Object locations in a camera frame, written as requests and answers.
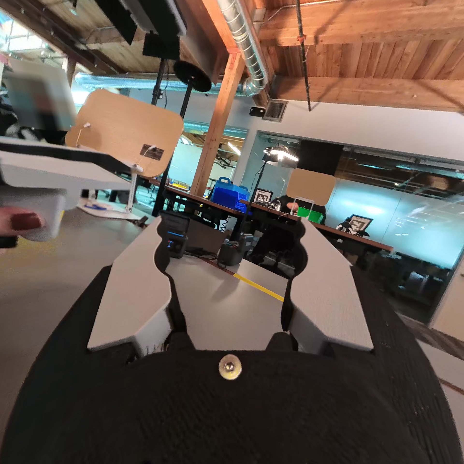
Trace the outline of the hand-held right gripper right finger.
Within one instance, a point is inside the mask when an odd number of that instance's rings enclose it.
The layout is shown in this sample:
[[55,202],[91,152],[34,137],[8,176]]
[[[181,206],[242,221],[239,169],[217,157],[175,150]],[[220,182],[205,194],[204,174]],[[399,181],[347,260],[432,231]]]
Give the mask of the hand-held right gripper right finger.
[[301,224],[303,268],[289,281],[283,330],[293,335],[303,353],[322,354],[329,343],[372,351],[351,264],[313,223],[304,219]]

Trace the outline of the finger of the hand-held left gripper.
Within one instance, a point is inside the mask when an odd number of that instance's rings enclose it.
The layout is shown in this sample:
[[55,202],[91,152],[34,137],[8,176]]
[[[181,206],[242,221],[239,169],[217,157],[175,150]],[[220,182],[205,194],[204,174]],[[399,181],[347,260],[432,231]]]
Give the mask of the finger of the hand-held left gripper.
[[40,229],[2,242],[53,239],[63,212],[78,206],[83,190],[129,183],[116,175],[127,166],[108,154],[4,136],[0,145],[0,205],[28,209],[43,220]]

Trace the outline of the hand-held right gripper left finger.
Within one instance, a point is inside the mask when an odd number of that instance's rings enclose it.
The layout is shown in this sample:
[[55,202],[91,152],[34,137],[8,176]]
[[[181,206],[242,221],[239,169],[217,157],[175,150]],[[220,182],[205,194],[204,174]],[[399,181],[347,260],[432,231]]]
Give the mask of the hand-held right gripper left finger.
[[112,264],[87,349],[129,343],[138,356],[168,351],[186,333],[177,288],[167,272],[167,229],[157,217]]

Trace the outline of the person's left hand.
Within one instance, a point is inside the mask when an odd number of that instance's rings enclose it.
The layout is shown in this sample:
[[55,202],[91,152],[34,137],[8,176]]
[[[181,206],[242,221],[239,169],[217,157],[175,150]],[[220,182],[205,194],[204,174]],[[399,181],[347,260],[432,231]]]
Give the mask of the person's left hand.
[[15,206],[0,207],[0,236],[13,237],[24,232],[40,229],[42,218],[35,212]]

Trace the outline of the wooden desk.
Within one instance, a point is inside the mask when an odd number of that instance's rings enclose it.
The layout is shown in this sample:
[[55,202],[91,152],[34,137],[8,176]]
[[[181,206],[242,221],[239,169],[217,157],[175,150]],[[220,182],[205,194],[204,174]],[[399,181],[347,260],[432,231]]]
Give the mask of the wooden desk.
[[366,237],[349,234],[327,225],[314,223],[306,217],[298,217],[285,212],[276,211],[270,207],[252,203],[249,219],[253,225],[260,228],[278,228],[286,233],[292,233],[294,238],[297,235],[297,224],[312,225],[323,235],[342,255],[346,258],[354,256],[354,264],[362,269],[367,269],[374,256],[380,252],[392,253],[391,246],[383,245]]
[[173,211],[175,203],[183,205],[184,210],[182,213],[188,218],[223,233],[226,229],[221,228],[221,221],[224,221],[225,227],[227,227],[230,223],[229,218],[235,218],[236,222],[232,228],[232,235],[235,235],[239,233],[245,217],[245,214],[239,210],[214,203],[203,197],[173,187],[166,187],[163,197],[167,200],[167,211]]

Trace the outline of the yellow tape strip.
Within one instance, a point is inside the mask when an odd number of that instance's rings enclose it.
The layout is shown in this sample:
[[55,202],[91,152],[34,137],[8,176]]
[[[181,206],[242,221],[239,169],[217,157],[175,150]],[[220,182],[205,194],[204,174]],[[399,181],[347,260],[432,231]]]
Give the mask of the yellow tape strip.
[[265,294],[267,294],[267,295],[270,295],[271,297],[273,297],[273,298],[279,300],[280,302],[283,302],[283,301],[284,301],[284,297],[282,297],[282,296],[279,295],[278,293],[275,293],[275,292],[269,290],[268,288],[263,287],[263,286],[259,285],[258,283],[255,283],[255,282],[253,282],[253,281],[247,279],[246,277],[244,277],[244,276],[242,276],[242,275],[240,275],[240,274],[234,273],[233,276],[234,276],[236,279],[238,279],[238,280],[240,280],[240,281],[246,283],[246,284],[249,285],[250,287],[253,287],[253,288],[255,288],[255,289],[261,291],[262,293],[265,293]]

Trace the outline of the small black label printer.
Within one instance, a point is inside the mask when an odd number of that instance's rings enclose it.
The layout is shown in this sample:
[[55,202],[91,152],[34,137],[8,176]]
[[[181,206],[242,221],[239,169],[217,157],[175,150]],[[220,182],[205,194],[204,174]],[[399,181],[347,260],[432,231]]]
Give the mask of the small black label printer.
[[180,259],[188,244],[190,219],[181,213],[160,211],[161,226],[167,239],[167,250],[171,258]]

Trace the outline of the large wooden board stand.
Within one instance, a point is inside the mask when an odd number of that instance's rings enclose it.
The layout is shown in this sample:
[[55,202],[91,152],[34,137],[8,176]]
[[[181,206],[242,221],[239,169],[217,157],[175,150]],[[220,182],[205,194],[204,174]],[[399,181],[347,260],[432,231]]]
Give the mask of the large wooden board stand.
[[[90,199],[78,207],[90,215],[138,220],[132,213],[138,177],[152,179],[162,174],[171,161],[184,129],[179,114],[107,90],[95,90],[86,98],[75,123],[65,137],[68,148],[81,148],[110,155],[130,170],[131,182],[124,187],[89,188]],[[84,204],[98,204],[92,190],[129,191],[125,210],[105,203],[107,211]]]

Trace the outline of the green bin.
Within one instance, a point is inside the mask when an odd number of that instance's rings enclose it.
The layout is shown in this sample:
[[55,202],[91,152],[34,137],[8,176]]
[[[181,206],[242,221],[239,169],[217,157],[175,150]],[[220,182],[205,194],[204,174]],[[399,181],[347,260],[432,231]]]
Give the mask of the green bin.
[[305,206],[299,206],[297,210],[297,216],[301,218],[306,218],[309,221],[316,224],[322,224],[325,221],[326,212],[324,207],[316,208],[315,206],[313,206],[312,208],[310,208]]

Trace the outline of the plain black charger box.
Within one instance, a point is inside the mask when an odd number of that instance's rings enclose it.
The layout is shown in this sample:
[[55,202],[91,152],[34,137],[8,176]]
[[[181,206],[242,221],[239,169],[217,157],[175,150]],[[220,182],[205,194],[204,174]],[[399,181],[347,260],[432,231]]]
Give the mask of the plain black charger box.
[[253,239],[252,234],[241,234],[235,241],[225,239],[217,254],[217,264],[222,268],[240,264],[252,249]]

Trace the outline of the blue storage case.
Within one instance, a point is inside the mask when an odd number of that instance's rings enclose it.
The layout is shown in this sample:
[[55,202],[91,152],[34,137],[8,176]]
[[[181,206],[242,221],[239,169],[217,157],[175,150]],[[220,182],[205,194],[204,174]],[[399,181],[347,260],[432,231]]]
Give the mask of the blue storage case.
[[220,177],[213,188],[210,201],[215,204],[225,206],[229,209],[245,213],[247,205],[241,200],[247,201],[250,193],[247,187],[237,186],[227,177]]

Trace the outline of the black square panel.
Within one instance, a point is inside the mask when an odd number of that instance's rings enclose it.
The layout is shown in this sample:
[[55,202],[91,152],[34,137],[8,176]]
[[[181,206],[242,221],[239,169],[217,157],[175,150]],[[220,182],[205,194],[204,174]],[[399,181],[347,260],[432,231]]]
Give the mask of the black square panel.
[[298,169],[335,176],[343,145],[302,140],[297,152]]

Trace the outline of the studio light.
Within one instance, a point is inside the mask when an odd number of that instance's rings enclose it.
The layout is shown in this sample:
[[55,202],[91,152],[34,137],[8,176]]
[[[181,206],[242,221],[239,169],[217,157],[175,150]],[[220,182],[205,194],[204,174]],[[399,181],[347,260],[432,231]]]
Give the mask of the studio light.
[[263,161],[267,163],[279,163],[281,161],[298,163],[299,158],[292,154],[287,146],[276,145],[275,147],[266,147],[263,150]]

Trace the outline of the black box on stand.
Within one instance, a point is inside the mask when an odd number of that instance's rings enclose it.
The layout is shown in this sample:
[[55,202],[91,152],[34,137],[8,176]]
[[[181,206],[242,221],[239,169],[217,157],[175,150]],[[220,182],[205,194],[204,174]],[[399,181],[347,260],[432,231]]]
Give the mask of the black box on stand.
[[147,33],[144,38],[142,55],[164,60],[179,61],[180,38],[162,38],[153,32]]

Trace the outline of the black round disc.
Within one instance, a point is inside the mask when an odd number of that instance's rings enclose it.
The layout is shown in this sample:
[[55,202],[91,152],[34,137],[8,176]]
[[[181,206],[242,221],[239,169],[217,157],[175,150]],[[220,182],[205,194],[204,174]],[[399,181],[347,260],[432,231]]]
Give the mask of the black round disc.
[[173,66],[176,77],[193,90],[200,93],[208,93],[212,88],[212,82],[206,73],[187,61],[176,61]]

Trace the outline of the black overhead rig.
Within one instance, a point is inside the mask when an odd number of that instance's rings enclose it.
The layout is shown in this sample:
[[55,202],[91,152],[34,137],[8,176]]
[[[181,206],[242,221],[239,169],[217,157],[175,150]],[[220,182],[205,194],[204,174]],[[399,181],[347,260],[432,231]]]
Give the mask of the black overhead rig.
[[137,29],[164,41],[187,33],[187,24],[173,0],[96,0],[124,40],[131,44]]

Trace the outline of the black hanging rod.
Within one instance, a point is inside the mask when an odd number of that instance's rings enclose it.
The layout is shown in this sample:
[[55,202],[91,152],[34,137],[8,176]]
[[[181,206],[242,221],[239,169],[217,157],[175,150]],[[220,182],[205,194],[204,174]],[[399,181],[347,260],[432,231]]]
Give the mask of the black hanging rod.
[[309,76],[308,76],[308,67],[307,67],[307,62],[306,62],[306,49],[305,49],[306,35],[304,34],[303,20],[302,20],[302,14],[301,14],[301,3],[299,0],[296,1],[296,13],[297,13],[297,23],[298,23],[298,41],[299,41],[300,52],[301,52],[301,64],[302,64],[302,70],[303,70],[303,75],[304,75],[305,93],[306,93],[308,110],[310,112],[311,111],[310,83],[309,83]]

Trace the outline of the plain wooden post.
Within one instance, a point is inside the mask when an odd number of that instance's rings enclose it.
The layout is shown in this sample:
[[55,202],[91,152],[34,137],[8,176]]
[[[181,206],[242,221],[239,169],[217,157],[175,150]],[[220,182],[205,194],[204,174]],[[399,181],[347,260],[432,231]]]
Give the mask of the plain wooden post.
[[245,62],[240,51],[238,49],[231,51],[190,189],[191,194],[199,197],[203,197],[206,191],[207,182],[235,99],[237,87],[245,68]]

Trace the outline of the wall vent grille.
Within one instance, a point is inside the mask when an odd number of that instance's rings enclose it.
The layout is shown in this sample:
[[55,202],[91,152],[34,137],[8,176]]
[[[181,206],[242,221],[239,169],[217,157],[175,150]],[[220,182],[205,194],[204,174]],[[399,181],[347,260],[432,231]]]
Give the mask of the wall vent grille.
[[288,101],[270,99],[266,105],[262,119],[264,121],[281,123],[287,105]]

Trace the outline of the silver duct pipe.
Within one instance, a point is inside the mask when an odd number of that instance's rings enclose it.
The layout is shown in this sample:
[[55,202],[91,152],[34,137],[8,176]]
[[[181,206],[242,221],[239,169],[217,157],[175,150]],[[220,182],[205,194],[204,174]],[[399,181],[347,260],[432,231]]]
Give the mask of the silver duct pipe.
[[257,96],[269,83],[269,74],[252,18],[240,0],[218,0],[217,4],[249,73],[242,85],[243,92],[249,97]]

